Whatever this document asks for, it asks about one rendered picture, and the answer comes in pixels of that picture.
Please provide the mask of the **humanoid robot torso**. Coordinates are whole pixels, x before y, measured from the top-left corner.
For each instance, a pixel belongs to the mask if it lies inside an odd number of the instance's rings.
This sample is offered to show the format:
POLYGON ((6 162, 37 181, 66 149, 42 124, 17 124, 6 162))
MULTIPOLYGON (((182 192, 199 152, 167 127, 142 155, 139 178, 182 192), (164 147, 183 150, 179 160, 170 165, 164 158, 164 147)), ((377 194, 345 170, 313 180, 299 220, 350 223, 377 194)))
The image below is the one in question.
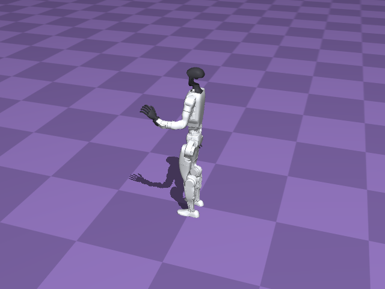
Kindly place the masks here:
MULTIPOLYGON (((202 89, 202 88, 201 88, 202 89)), ((195 96, 196 97, 196 104, 194 108, 191 111, 187 126, 189 129, 189 133, 186 135, 186 142, 188 144, 189 141, 194 141, 196 144, 196 147, 200 146, 202 142, 202 133, 199 131, 199 126, 202 123, 203 120, 203 113, 204 113, 204 108, 205 108, 205 91, 200 93, 194 93, 195 89, 191 89, 185 99, 188 96, 195 96), (192 90, 192 91, 191 91, 192 90)))

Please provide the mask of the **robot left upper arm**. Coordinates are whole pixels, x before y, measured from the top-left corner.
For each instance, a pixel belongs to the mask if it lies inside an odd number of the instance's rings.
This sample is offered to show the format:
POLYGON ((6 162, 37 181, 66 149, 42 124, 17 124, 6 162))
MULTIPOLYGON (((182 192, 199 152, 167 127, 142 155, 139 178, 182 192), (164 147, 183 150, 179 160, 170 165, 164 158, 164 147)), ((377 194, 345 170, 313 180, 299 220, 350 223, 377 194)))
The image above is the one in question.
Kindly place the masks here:
POLYGON ((181 129, 184 129, 187 126, 191 111, 194 108, 195 104, 196 104, 196 97, 195 96, 190 95, 185 99, 184 106, 183 106, 183 112, 182 112, 182 120, 179 120, 179 121, 182 121, 184 123, 184 126, 181 129))

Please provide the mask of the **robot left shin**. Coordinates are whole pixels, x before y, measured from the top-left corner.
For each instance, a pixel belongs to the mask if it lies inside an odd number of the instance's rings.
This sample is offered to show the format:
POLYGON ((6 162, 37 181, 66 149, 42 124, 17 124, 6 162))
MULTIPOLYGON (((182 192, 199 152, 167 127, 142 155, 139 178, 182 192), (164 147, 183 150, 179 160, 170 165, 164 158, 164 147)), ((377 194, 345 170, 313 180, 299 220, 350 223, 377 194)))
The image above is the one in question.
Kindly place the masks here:
POLYGON ((187 179, 185 183, 183 182, 188 209, 189 209, 189 212, 192 212, 192 213, 194 211, 194 200, 196 199, 196 189, 197 189, 197 187, 194 185, 195 183, 192 179, 187 179))

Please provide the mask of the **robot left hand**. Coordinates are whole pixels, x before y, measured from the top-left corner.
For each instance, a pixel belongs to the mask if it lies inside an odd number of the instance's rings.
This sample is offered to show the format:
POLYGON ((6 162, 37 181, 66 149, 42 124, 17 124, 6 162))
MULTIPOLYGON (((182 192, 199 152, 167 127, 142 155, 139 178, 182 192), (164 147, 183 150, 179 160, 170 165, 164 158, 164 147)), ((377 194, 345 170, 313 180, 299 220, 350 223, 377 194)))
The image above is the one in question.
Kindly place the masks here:
MULTIPOLYGON (((159 126, 158 123, 156 122, 156 120, 158 120, 158 116, 156 116, 156 112, 155 112, 155 109, 152 107, 152 106, 148 106, 148 105, 145 105, 145 106, 142 106, 141 110, 144 110, 144 111, 140 111, 142 113, 144 113, 145 115, 148 116, 148 118, 150 119, 153 119, 153 123, 156 125, 156 126, 159 126), (146 106, 146 107, 145 107, 146 106), (145 108, 145 109, 144 109, 145 108)), ((160 118, 159 118, 160 119, 160 118)))

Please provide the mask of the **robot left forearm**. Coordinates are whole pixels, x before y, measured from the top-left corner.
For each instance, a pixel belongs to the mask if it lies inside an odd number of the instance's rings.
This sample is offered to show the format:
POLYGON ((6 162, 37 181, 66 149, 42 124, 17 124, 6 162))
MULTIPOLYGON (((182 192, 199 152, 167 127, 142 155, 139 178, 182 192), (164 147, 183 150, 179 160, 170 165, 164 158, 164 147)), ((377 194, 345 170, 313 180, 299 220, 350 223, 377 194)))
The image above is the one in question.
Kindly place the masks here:
POLYGON ((162 128, 162 129, 171 129, 171 130, 174 130, 174 129, 181 129, 183 128, 184 126, 184 123, 182 121, 178 121, 178 122, 175 122, 175 121, 164 121, 164 120, 161 120, 158 118, 158 120, 156 120, 156 122, 158 123, 158 127, 162 128))

